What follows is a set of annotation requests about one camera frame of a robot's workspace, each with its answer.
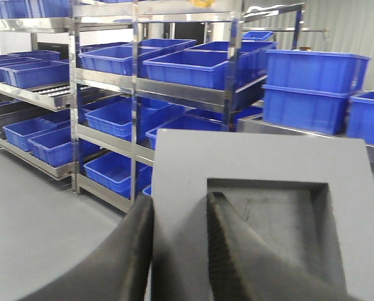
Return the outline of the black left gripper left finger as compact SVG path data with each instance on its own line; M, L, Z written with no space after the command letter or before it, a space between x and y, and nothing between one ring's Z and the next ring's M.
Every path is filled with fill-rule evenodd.
M137 197L111 234L78 265L25 300L144 300L152 258L152 197Z

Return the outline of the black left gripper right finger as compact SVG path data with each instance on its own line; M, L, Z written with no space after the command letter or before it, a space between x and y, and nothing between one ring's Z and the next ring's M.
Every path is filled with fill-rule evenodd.
M206 219L215 300L354 300L279 256L223 193L207 194Z

